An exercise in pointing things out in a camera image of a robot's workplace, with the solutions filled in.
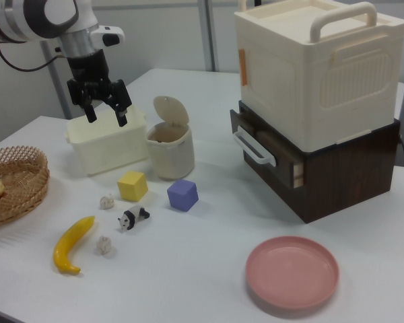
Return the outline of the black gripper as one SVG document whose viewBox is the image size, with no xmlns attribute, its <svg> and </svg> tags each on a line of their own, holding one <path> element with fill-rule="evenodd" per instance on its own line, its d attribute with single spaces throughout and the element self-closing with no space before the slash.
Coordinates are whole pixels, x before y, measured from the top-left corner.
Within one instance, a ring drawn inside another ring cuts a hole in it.
<svg viewBox="0 0 404 323">
<path fill-rule="evenodd" d="M 127 108 L 132 101 L 122 79 L 110 82 L 104 51 L 67 58 L 67 62 L 73 76 L 67 81 L 71 101 L 85 112 L 88 122 L 97 120 L 92 100 L 102 100 L 114 110 L 119 126 L 124 127 L 127 124 Z"/>
</svg>

